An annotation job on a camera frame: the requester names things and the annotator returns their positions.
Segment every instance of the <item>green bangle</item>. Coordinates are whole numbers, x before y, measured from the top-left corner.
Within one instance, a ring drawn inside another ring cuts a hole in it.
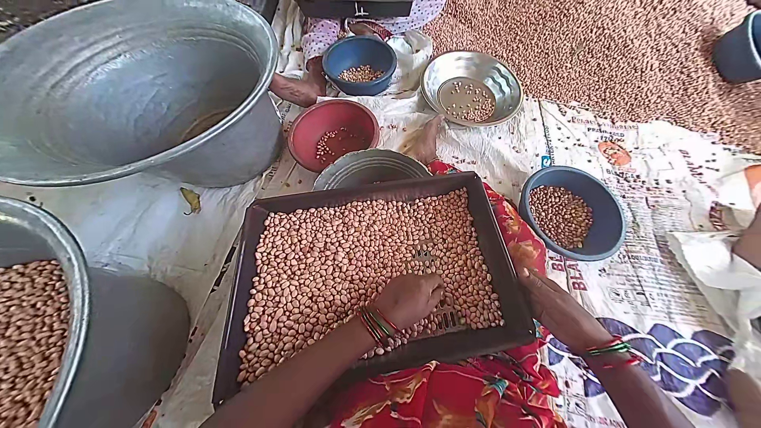
[[[378,343],[382,343],[383,342],[382,341],[383,338],[381,337],[381,334],[375,329],[375,326],[373,325],[373,323],[372,323],[372,321],[370,319],[370,315],[368,314],[368,310],[364,309],[364,308],[360,309],[359,310],[359,314],[360,314],[360,316],[362,316],[362,319],[365,320],[365,322],[369,326],[370,333],[373,335],[373,338],[375,339],[375,341],[378,342]]]
[[[375,317],[375,314],[374,314],[372,311],[368,310],[368,314],[369,314],[369,315],[370,315],[370,316],[373,318],[373,321],[375,321],[375,324],[377,324],[377,326],[378,326],[378,327],[380,327],[380,329],[381,329],[381,330],[383,330],[383,332],[386,334],[386,337],[387,337],[387,338],[389,338],[389,337],[392,337],[392,336],[393,336],[393,334],[389,333],[388,329],[386,329],[386,326],[384,326],[384,325],[383,325],[383,323],[381,323],[381,322],[380,322],[380,321],[379,321],[379,320],[378,320],[378,319]]]
[[[587,351],[587,355],[596,356],[603,353],[624,353],[632,350],[632,345],[627,342],[616,343],[609,347],[600,348],[598,350]]]

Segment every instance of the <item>red floral fabric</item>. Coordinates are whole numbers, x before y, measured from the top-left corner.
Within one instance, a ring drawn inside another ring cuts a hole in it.
[[[459,172],[441,161],[428,169],[433,174]],[[512,257],[544,272],[543,242],[503,196],[487,184],[484,188]],[[539,358],[547,331],[540,327],[538,333],[541,337],[524,347],[458,364],[431,361],[353,385],[333,401],[329,426],[565,428],[549,402],[550,396],[559,396],[557,381]]]

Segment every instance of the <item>red plastic bowl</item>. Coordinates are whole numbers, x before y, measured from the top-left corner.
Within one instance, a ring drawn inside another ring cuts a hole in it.
[[[326,142],[333,154],[318,158],[317,143],[325,133],[332,131],[339,131]],[[372,149],[380,137],[378,121],[367,107],[349,100],[329,100],[298,115],[288,133],[288,149],[299,165],[321,172],[346,153]]]

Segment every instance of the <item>dry leaf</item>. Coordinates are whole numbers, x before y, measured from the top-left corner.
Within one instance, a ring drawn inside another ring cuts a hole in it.
[[[183,198],[190,204],[190,212],[183,212],[183,214],[189,216],[201,212],[201,195],[185,187],[180,187],[180,193],[183,194]]]

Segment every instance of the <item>brown plastic tray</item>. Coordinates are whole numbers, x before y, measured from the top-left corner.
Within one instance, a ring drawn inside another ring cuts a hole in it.
[[[410,341],[391,353],[371,359],[360,359],[347,371],[341,381],[351,382],[358,378],[420,366],[433,359],[454,362],[533,341],[535,329],[530,308],[521,286],[517,283],[515,269],[478,175],[462,172],[362,187],[277,196],[257,200],[246,211],[235,283],[230,295],[228,317],[219,351],[212,403],[217,406],[240,390],[237,376],[238,367],[242,361],[238,351],[243,349],[247,340],[243,330],[243,320],[248,313],[246,303],[250,297],[252,280],[256,276],[254,253],[259,243],[259,236],[264,232],[264,220],[270,212],[294,212],[297,209],[341,206],[352,201],[377,199],[409,202],[420,197],[444,195],[462,187],[468,190],[468,210],[473,216],[473,226],[478,233],[479,247],[492,274],[492,288],[499,294],[505,325],[479,330],[460,330]]]

